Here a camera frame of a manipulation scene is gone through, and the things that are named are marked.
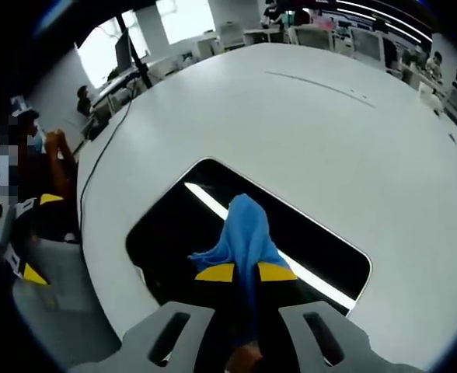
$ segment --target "person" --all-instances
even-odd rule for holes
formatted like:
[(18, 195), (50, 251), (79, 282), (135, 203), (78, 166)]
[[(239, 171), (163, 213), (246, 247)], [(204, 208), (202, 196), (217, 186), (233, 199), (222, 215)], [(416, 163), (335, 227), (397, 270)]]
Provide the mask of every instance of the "person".
[(309, 13), (304, 9), (297, 9), (294, 13), (294, 26), (307, 25), (312, 22), (312, 18)]
[(17, 187), (19, 201), (40, 197), (44, 193), (64, 199), (76, 198), (77, 164), (61, 130), (48, 132), (45, 136), (45, 154), (36, 152), (28, 145), (28, 138), (35, 138), (38, 128), (35, 120), (39, 113), (26, 110), (16, 117), (17, 125), (12, 126), (10, 141), (17, 145)]
[(424, 50), (423, 45), (418, 44), (415, 49), (403, 52), (402, 61), (407, 66), (422, 70), (427, 62), (427, 52)]
[(87, 89), (87, 86), (82, 85), (78, 88), (76, 96), (78, 97), (78, 103), (76, 105), (77, 111), (88, 117), (92, 109), (92, 104), (90, 103), (89, 90)]
[(283, 31), (284, 30), (284, 22), (282, 20), (283, 18), (284, 18), (284, 12), (276, 3), (274, 3), (274, 4), (270, 4), (265, 9), (261, 23), (262, 23), (263, 27), (277, 25), (277, 26), (279, 26), (281, 31)]
[(425, 71), (429, 73), (429, 75), (436, 79), (441, 80), (441, 63), (443, 62), (443, 57), (441, 53), (438, 51), (434, 52), (434, 56), (429, 58), (425, 64)]

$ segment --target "computer monitor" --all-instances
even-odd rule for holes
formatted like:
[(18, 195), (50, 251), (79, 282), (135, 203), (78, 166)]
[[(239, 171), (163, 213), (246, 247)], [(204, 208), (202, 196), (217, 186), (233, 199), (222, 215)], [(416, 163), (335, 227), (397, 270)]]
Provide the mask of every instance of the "computer monitor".
[(351, 26), (351, 22), (338, 21), (337, 25), (339, 27), (344, 27), (345, 29), (347, 29), (349, 26)]
[(130, 37), (128, 36), (128, 30), (126, 30), (121, 34), (120, 39), (114, 46), (114, 49), (117, 53), (118, 70), (120, 72), (124, 72), (132, 67), (130, 45)]
[(385, 67), (384, 40), (372, 31), (351, 27), (354, 58), (374, 67)]

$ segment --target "round table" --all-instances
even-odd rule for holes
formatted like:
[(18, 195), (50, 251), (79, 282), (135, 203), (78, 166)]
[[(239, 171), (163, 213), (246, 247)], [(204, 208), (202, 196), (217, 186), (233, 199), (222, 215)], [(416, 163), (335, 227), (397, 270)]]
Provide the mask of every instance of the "round table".
[[(125, 111), (82, 149), (78, 194)], [(349, 318), (375, 352), (427, 369), (452, 344), (457, 127), (383, 71), (284, 44), (207, 59), (131, 104), (85, 192), (82, 230), (92, 284), (120, 338), (158, 307), (126, 236), (208, 156), (368, 255), (372, 276)]]

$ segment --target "ceiling light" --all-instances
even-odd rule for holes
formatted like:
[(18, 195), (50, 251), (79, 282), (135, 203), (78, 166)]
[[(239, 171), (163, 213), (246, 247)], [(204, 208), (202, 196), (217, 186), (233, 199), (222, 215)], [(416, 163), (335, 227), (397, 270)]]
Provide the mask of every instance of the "ceiling light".
[(351, 11), (351, 10), (346, 10), (346, 9), (337, 8), (337, 11), (338, 11), (338, 12), (343, 12), (343, 13), (349, 13), (349, 14), (352, 14), (353, 16), (360, 16), (360, 17), (363, 17), (363, 18), (366, 18), (366, 19), (370, 19), (371, 21), (375, 21), (375, 18), (374, 18), (374, 17), (366, 16), (365, 14), (353, 12), (353, 11)]
[(354, 4), (353, 2), (343, 2), (342, 0), (337, 0), (336, 1), (337, 3), (340, 3), (340, 4), (346, 4), (346, 5), (352, 5), (352, 6), (357, 6), (358, 8), (363, 8), (363, 9), (367, 9), (371, 12), (375, 12), (375, 13), (378, 13), (380, 14), (381, 16), (384, 16), (384, 17), (388, 17), (390, 19), (394, 19), (395, 21), (401, 23), (402, 25), (408, 27), (409, 29), (415, 31), (416, 33), (419, 33), (422, 37), (425, 37), (427, 40), (429, 40), (431, 43), (432, 43), (432, 39), (430, 37), (428, 37), (425, 33), (423, 33), (422, 31), (419, 31), (417, 30), (415, 27), (413, 26), (410, 26), (408, 23), (405, 23), (404, 21), (400, 20), (400, 19), (397, 19), (396, 17), (393, 17), (393, 16), (390, 16), (389, 14), (386, 14), (384, 12), (380, 12), (379, 10), (375, 10), (375, 9), (372, 9), (372, 8), (369, 8), (367, 6), (364, 6), (364, 5), (359, 5), (359, 4)]
[(404, 34), (407, 35), (408, 37), (411, 37), (412, 39), (414, 39), (414, 40), (415, 40), (416, 42), (418, 42), (419, 44), (421, 43), (420, 39), (417, 39), (416, 37), (411, 36), (408, 32), (403, 31), (403, 30), (399, 29), (398, 27), (393, 26), (393, 25), (390, 24), (390, 23), (387, 23), (386, 25), (387, 25), (388, 27), (391, 27), (393, 30), (398, 31), (399, 33), (404, 33)]
[[(338, 12), (349, 13), (349, 14), (352, 14), (352, 15), (354, 15), (354, 16), (360, 16), (360, 17), (364, 17), (364, 18), (366, 18), (366, 19), (370, 19), (371, 21), (375, 21), (375, 18), (374, 18), (374, 17), (366, 16), (365, 14), (361, 14), (361, 13), (358, 13), (358, 12), (352, 12), (351, 10), (346, 10), (346, 9), (337, 8), (337, 11), (338, 11)], [(404, 33), (404, 34), (407, 35), (408, 37), (411, 37), (411, 38), (414, 39), (416, 42), (420, 43), (420, 39), (417, 39), (416, 37), (410, 35), (410, 34), (407, 33), (406, 31), (403, 31), (403, 30), (399, 29), (398, 27), (393, 26), (391, 23), (387, 23), (386, 25), (387, 25), (388, 27), (391, 27), (393, 30), (398, 31), (399, 33)]]
[[(218, 215), (223, 220), (226, 220), (227, 216), (229, 215), (229, 211), (223, 207), (217, 200), (215, 200), (212, 196), (210, 196), (203, 188), (198, 186), (197, 184), (192, 183), (184, 183), (190, 192), (194, 196), (196, 196), (201, 202), (203, 202), (206, 206), (208, 206), (216, 215)], [(284, 259), (291, 270), (298, 276), (301, 280), (307, 283), (312, 288), (320, 291), (325, 296), (329, 297), (333, 301), (339, 303), (340, 305), (346, 307), (347, 309), (353, 309), (356, 305), (356, 301), (351, 299), (341, 291), (337, 290), (334, 286), (328, 284), (320, 277), (316, 276), (315, 274), (311, 273), (309, 270), (304, 268), (301, 264), (293, 260), (290, 256), (286, 255), (285, 253), (281, 252), (277, 249), (279, 255)]]

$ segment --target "black hair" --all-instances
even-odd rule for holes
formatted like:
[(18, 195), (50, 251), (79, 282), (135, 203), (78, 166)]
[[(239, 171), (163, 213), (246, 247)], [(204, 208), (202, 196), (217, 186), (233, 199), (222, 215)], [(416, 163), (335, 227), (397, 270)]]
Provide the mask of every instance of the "black hair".
[(17, 144), (21, 137), (26, 135), (29, 126), (39, 117), (39, 113), (33, 109), (23, 111), (18, 116), (13, 117), (12, 124), (9, 125), (9, 143)]
[(85, 91), (87, 90), (87, 86), (86, 85), (82, 85), (80, 88), (78, 88), (78, 91), (76, 91), (76, 96), (81, 99), (85, 93)]
[(382, 19), (376, 18), (375, 21), (372, 24), (372, 29), (374, 31), (381, 31), (383, 33), (389, 33), (389, 30), (387, 28), (387, 25)]
[(423, 38), (423, 40), (420, 42), (420, 47), (424, 52), (429, 53), (429, 51), (431, 50), (431, 42)]

